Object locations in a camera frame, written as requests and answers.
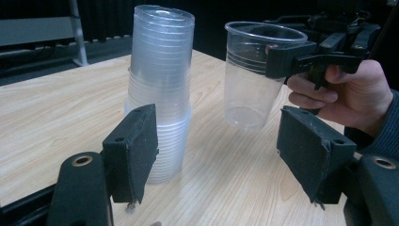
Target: finger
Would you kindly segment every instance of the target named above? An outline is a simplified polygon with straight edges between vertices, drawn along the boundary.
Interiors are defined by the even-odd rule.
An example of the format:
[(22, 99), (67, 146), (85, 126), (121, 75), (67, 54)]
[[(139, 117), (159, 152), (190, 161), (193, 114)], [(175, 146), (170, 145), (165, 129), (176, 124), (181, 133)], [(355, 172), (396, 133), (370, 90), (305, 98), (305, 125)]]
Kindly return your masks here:
[(326, 80), (331, 84), (356, 82), (357, 84), (370, 84), (376, 79), (384, 78), (381, 65), (375, 60), (363, 60), (355, 73), (345, 73), (337, 65), (329, 65), (326, 71)]
[(295, 76), (303, 77), (303, 78), (305, 78), (306, 80), (309, 80), (309, 79), (308, 79), (309, 73), (299, 73), (299, 74), (296, 74)]
[(337, 92), (326, 88), (319, 88), (318, 90), (314, 90), (314, 83), (308, 81), (300, 75), (291, 76), (291, 78), (287, 81), (287, 86), (293, 92), (308, 96), (313, 100), (332, 103), (338, 99)]
[(306, 109), (318, 109), (326, 105), (326, 102), (314, 100), (297, 92), (290, 93), (288, 100), (294, 105), (298, 105)]

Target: cup rim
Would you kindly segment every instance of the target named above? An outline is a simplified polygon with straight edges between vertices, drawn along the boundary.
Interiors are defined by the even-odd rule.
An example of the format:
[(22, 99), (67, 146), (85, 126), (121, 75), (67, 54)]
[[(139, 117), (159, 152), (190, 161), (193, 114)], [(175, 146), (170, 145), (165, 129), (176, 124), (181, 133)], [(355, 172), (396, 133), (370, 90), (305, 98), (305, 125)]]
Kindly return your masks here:
[(158, 35), (161, 35), (161, 36), (173, 36), (173, 37), (176, 37), (176, 36), (192, 36), (193, 35), (193, 33), (192, 32), (184, 32), (184, 31), (182, 31), (182, 32), (167, 32), (167, 31), (163, 31), (163, 30), (156, 30), (156, 29), (152, 29), (153, 27), (147, 27), (147, 26), (143, 26), (143, 25), (141, 25), (141, 24), (137, 24), (137, 23), (135, 23), (134, 25), (133, 25), (133, 29), (135, 30), (135, 29), (139, 29), (139, 30), (145, 30), (145, 31), (148, 31), (148, 32), (150, 32), (150, 33), (156, 33), (156, 34), (158, 34)]
[(193, 14), (176, 8), (164, 8), (156, 5), (140, 5), (135, 7), (135, 16), (143, 20), (145, 17), (152, 18), (152, 23), (174, 22), (177, 25), (162, 24), (164, 26), (185, 27), (194, 24), (195, 17)]
[[(298, 39), (282, 39), (282, 38), (276, 38), (276, 37), (269, 37), (269, 36), (261, 36), (261, 35), (256, 35), (256, 34), (251, 34), (245, 31), (241, 31), (238, 30), (236, 28), (233, 27), (233, 25), (235, 24), (254, 24), (254, 25), (260, 25), (263, 27), (271, 27), (271, 28), (278, 28), (278, 29), (284, 29), (287, 30), (289, 32), (291, 32), (292, 34), (296, 34), (298, 35)], [(229, 32), (231, 32), (232, 34), (235, 35), (240, 35), (240, 36), (245, 36), (248, 38), (252, 38), (252, 39), (256, 39), (256, 40), (268, 40), (268, 41), (273, 41), (273, 42), (280, 42), (280, 43), (292, 43), (292, 44), (296, 44), (296, 43), (302, 43), (304, 41), (306, 41), (308, 39), (308, 36), (298, 30), (286, 27), (286, 26), (282, 26), (282, 25), (276, 25), (276, 24), (266, 24), (266, 23), (259, 23), (259, 22), (245, 22), (245, 21), (238, 21), (238, 22), (228, 22), (225, 24), (225, 29)]]

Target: table surface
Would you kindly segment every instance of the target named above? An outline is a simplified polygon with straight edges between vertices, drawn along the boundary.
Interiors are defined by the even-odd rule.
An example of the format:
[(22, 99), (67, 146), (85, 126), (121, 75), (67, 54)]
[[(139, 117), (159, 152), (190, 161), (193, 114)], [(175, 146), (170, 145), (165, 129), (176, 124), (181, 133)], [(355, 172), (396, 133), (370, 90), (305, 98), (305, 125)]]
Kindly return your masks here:
[[(99, 152), (124, 116), (130, 56), (0, 87), (0, 204), (56, 183), (61, 163)], [(280, 159), (283, 86), (265, 128), (244, 132), (223, 120), (225, 62), (193, 51), (191, 127), (182, 171), (146, 185), (134, 212), (113, 203), (116, 225), (345, 225), (340, 203), (309, 198)], [(339, 130), (340, 125), (330, 123)]]

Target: clear plastic cup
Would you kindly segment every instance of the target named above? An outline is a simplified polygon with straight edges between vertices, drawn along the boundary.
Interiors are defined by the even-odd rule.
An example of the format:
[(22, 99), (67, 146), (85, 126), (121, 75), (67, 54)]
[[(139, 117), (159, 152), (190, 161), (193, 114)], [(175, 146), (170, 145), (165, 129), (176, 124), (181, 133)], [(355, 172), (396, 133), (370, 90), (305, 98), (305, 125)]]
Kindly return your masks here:
[(186, 135), (182, 140), (166, 147), (163, 147), (162, 140), (159, 143), (159, 154), (147, 181), (149, 184), (164, 183), (173, 178), (181, 170), (184, 160)]
[(162, 26), (186, 27), (194, 24), (194, 16), (189, 12), (154, 5), (135, 7), (135, 16), (146, 23)]
[(172, 102), (174, 99), (184, 101), (189, 98), (185, 95), (188, 94), (189, 87), (150, 87), (135, 83), (131, 85), (130, 90), (132, 94), (134, 93), (135, 99), (142, 101), (152, 101), (156, 98), (158, 101)]
[(158, 104), (158, 112), (167, 112), (172, 109), (179, 110), (178, 108), (184, 108), (185, 111), (189, 105), (189, 98), (187, 97), (188, 93), (188, 90), (173, 93), (169, 93), (168, 91), (150, 92), (149, 90), (137, 90), (136, 92), (132, 91), (129, 94), (132, 95), (133, 103), (145, 104), (148, 102), (154, 102)]
[(164, 26), (161, 24), (154, 24), (154, 23), (148, 23), (142, 21), (142, 19), (138, 17), (134, 17), (135, 23), (133, 28), (139, 27), (142, 29), (152, 31), (152, 32), (157, 32), (157, 33), (162, 33), (162, 34), (170, 34), (170, 35), (177, 35), (177, 37), (181, 37), (181, 34), (186, 34), (185, 37), (192, 37), (192, 34), (194, 31), (194, 25), (186, 26), (186, 27), (176, 27), (176, 26)]
[(166, 138), (160, 138), (159, 142), (159, 148), (164, 148), (164, 149), (172, 149), (172, 148), (177, 148), (182, 145), (182, 141), (185, 141), (186, 133), (188, 130), (185, 130), (181, 134), (170, 136), (168, 139)]
[(136, 34), (134, 34), (133, 37), (133, 51), (135, 49), (143, 49), (166, 53), (178, 53), (187, 51), (187, 48), (190, 47), (192, 47), (192, 42), (190, 41), (180, 41), (180, 43), (167, 41), (152, 42), (151, 40), (144, 40), (144, 38), (140, 38)]
[(160, 57), (160, 58), (186, 58), (187, 55), (191, 54), (189, 51), (173, 51), (173, 52), (166, 52), (160, 51), (159, 49), (152, 50), (152, 49), (139, 49), (140, 54), (144, 54), (145, 56), (149, 57)]
[(148, 78), (143, 78), (142, 76), (135, 76), (131, 79), (132, 81), (129, 85), (137, 89), (146, 89), (144, 92), (148, 91), (167, 91), (169, 94), (184, 95), (190, 88), (189, 79), (180, 79), (180, 77), (165, 77), (163, 79), (153, 78), (149, 76)]
[(191, 40), (193, 37), (192, 32), (187, 32), (187, 31), (181, 31), (181, 32), (165, 32), (165, 31), (159, 31), (156, 29), (151, 29), (145, 26), (142, 26), (139, 23), (134, 24), (133, 26), (134, 31), (138, 32), (140, 34), (146, 34), (152, 37), (158, 37), (160, 39), (166, 39), (166, 40)]
[(183, 57), (167, 58), (160, 56), (141, 56), (134, 58), (132, 67), (133, 72), (135, 71), (135, 67), (185, 72), (189, 67), (189, 59)]
[(169, 136), (176, 136), (176, 135), (179, 136), (182, 133), (186, 133), (188, 130), (188, 126), (189, 126), (189, 121), (185, 121), (184, 123), (179, 124), (177, 126), (166, 127), (160, 125), (157, 127), (157, 131), (159, 136), (169, 138)]
[(146, 99), (137, 99), (133, 97), (132, 101), (130, 101), (131, 105), (134, 107), (139, 107), (142, 105), (149, 105), (149, 103), (153, 103), (157, 105), (157, 119), (159, 122), (164, 122), (166, 119), (175, 118), (176, 120), (171, 121), (170, 123), (174, 123), (179, 121), (189, 109), (189, 101), (179, 99), (179, 97), (171, 97), (174, 98), (174, 103), (168, 103), (166, 99), (160, 99), (155, 97), (147, 97)]
[(160, 43), (163, 45), (171, 45), (171, 46), (181, 46), (189, 44), (192, 40), (192, 37), (186, 37), (185, 39), (179, 39), (178, 37), (161, 38), (157, 35), (150, 35), (140, 32), (139, 30), (135, 31), (135, 35), (138, 35), (141, 39), (146, 40), (149, 43)]
[(144, 65), (140, 65), (141, 67), (147, 67), (150, 68), (151, 64), (158, 64), (160, 66), (167, 66), (165, 61), (163, 59), (168, 59), (169, 61), (175, 61), (173, 62), (173, 66), (175, 66), (175, 68), (170, 67), (170, 70), (174, 70), (174, 71), (180, 71), (182, 69), (182, 67), (188, 67), (187, 64), (190, 61), (191, 58), (191, 53), (190, 52), (185, 52), (185, 53), (162, 53), (162, 52), (155, 52), (155, 51), (151, 51), (151, 50), (139, 50), (136, 51), (136, 53), (138, 55), (140, 55), (140, 57), (135, 57), (134, 61), (136, 61), (136, 63), (140, 62), (142, 63), (144, 61), (144, 63), (148, 62), (150, 64), (144, 64)]
[(183, 114), (184, 114), (183, 112), (177, 112), (177, 111), (174, 112), (173, 114), (163, 113), (163, 112), (159, 112), (159, 114), (158, 114), (158, 111), (157, 111), (156, 120), (157, 120), (157, 122), (163, 123), (163, 124), (174, 123), (175, 121), (178, 121), (182, 117)]
[(245, 130), (262, 129), (285, 79), (265, 74), (267, 49), (298, 45), (307, 36), (291, 28), (254, 22), (231, 22), (225, 28), (225, 120)]

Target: sleeve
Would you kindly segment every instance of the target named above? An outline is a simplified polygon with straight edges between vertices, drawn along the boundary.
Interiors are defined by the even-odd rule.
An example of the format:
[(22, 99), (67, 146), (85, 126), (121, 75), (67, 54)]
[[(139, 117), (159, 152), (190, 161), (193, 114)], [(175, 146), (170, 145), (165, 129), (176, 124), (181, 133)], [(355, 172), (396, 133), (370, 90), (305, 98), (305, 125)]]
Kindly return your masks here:
[(344, 134), (358, 145), (358, 153), (378, 154), (399, 160), (399, 92), (392, 90), (393, 100), (387, 118), (376, 138), (346, 127)]

